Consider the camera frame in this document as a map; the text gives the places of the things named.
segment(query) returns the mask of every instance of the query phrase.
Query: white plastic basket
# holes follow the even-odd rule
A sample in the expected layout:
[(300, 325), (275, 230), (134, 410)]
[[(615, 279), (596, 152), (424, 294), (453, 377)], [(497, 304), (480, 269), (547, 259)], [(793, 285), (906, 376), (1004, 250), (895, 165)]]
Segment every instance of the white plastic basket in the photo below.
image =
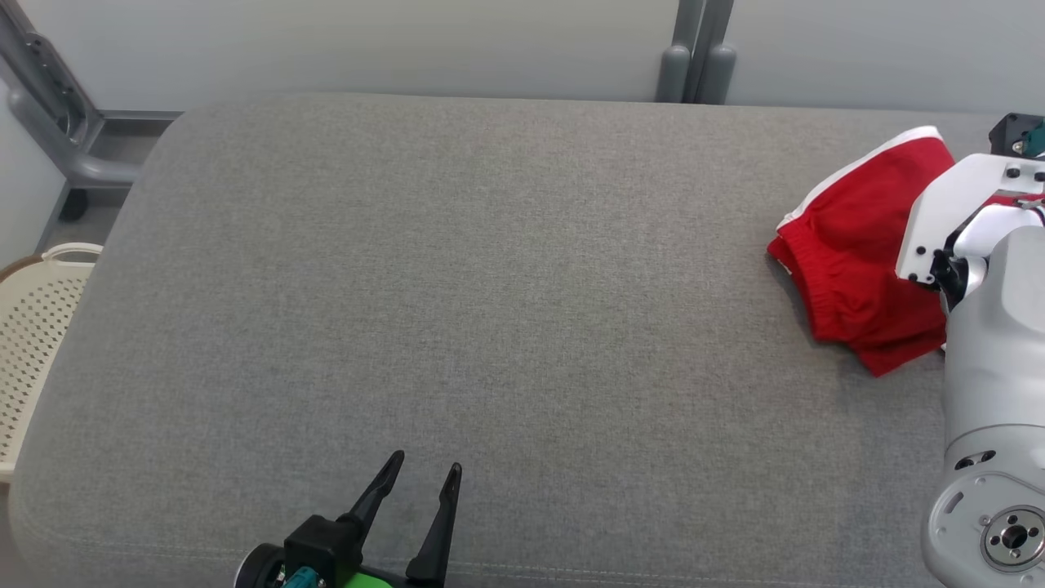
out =
[(0, 269), (0, 484), (9, 484), (54, 353), (79, 303), (94, 262), (66, 253), (101, 253), (100, 244), (66, 242)]

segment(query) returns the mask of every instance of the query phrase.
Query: gray fabric surface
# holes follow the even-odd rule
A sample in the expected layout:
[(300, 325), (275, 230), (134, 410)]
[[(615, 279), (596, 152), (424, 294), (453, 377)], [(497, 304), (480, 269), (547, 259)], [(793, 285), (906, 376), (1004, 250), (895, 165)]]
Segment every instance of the gray fabric surface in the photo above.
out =
[(186, 114), (117, 219), (11, 496), (52, 585), (230, 586), (395, 449), (450, 586), (922, 587), (942, 360), (875, 380), (765, 254), (821, 179), (996, 116), (297, 95)]

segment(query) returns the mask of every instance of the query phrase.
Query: metal bar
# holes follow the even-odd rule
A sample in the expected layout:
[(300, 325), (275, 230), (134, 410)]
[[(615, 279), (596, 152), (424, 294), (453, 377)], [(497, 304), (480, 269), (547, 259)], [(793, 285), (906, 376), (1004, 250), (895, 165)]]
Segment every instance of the metal bar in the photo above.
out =
[(138, 179), (139, 165), (106, 161), (77, 149), (26, 90), (10, 90), (7, 107), (72, 187), (126, 187)]
[(101, 110), (106, 120), (173, 120), (182, 115), (176, 110)]
[(704, 62), (704, 70), (697, 84), (698, 104), (724, 104), (733, 79), (733, 69), (737, 64), (737, 50), (728, 45), (712, 47)]
[(54, 121), (70, 115), (68, 104), (54, 91), (53, 81), (37, 66), (37, 60), (23, 41), (22, 30), (0, 4), (0, 57), (7, 62), (19, 85), (27, 89)]
[(36, 31), (27, 32), (25, 39), (27, 44), (31, 43), (29, 51), (37, 56), (40, 68), (51, 78), (59, 98), (69, 109), (71, 122), (75, 124), (66, 134), (73, 142), (84, 144), (100, 125), (101, 116), (50, 40)]
[(690, 71), (690, 60), (693, 55), (693, 45), (697, 40), (703, 7), (704, 0), (678, 0), (671, 47), (660, 54), (660, 74), (657, 76), (654, 101), (676, 103), (682, 101), (686, 76)]
[(683, 102), (695, 102), (697, 87), (704, 73), (707, 56), (712, 49), (722, 44), (725, 29), (729, 24), (734, 0), (705, 0), (704, 10), (697, 30), (697, 41), (693, 47), (693, 58), (690, 61), (690, 73), (686, 76)]
[(17, 26), (19, 30), (33, 30), (32, 23), (29, 22), (29, 17), (25, 16), (25, 10), (23, 10), (15, 0), (0, 0), (0, 10), (5, 13), (7, 17), (14, 21), (15, 26)]

